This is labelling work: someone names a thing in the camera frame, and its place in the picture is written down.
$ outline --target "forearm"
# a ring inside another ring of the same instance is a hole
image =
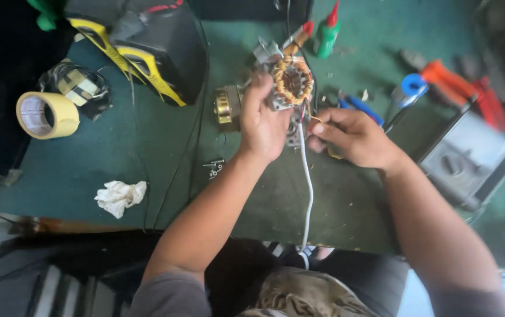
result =
[[[501,288],[496,262],[481,238],[408,156],[381,174],[402,251],[425,286]]]
[[[266,164],[240,151],[164,232],[143,280],[168,270],[203,279],[225,244]]]

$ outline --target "hand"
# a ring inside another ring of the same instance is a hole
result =
[[[284,148],[293,109],[272,111],[266,97],[273,85],[272,76],[255,73],[244,93],[241,109],[242,141],[239,151],[256,156],[265,164],[275,160]]]
[[[309,147],[321,152],[329,141],[342,149],[350,162],[363,168],[388,171],[408,157],[366,113],[329,108],[317,114],[324,123],[311,120]]]

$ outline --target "white tissue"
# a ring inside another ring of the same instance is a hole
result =
[[[111,181],[104,186],[107,189],[98,190],[98,195],[94,199],[98,201],[98,206],[117,219],[123,217],[125,208],[139,204],[145,197],[146,182],[143,181],[135,185]]]

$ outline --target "glue bottle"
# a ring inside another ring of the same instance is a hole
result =
[[[327,19],[321,22],[317,30],[313,51],[318,58],[327,58],[333,52],[333,46],[340,31],[340,22],[336,15],[338,8],[339,0],[336,0],[335,8],[327,16]]]

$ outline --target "brass motor casing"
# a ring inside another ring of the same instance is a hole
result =
[[[221,132],[241,131],[241,105],[244,89],[230,85],[215,90],[214,113]]]

